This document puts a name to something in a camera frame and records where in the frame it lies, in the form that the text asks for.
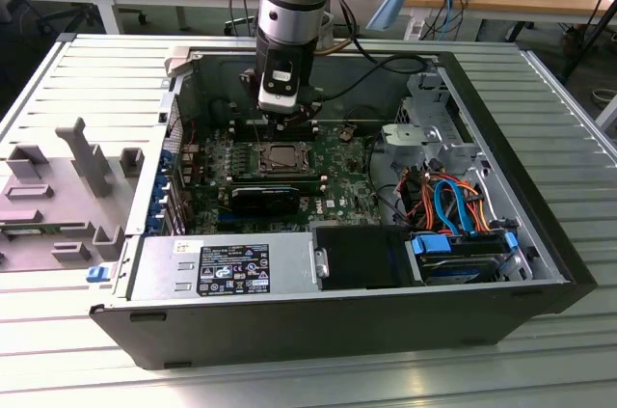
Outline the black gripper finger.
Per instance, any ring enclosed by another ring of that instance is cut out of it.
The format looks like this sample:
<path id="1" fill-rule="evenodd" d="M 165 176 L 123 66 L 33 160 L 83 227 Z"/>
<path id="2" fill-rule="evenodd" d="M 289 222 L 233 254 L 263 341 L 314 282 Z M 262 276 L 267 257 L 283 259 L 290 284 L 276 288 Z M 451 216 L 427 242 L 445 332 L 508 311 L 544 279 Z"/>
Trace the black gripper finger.
<path id="1" fill-rule="evenodd" d="M 266 133 L 279 132 L 279 116 L 274 112 L 264 111 L 258 104 L 258 93 L 260 90 L 259 81 L 255 70 L 247 68 L 239 75 L 240 83 L 249 98 L 253 101 L 255 111 L 264 120 Z"/>
<path id="2" fill-rule="evenodd" d="M 282 129 L 311 121 L 322 109 L 322 92 L 317 89 L 300 91 L 296 110 L 282 119 Z"/>

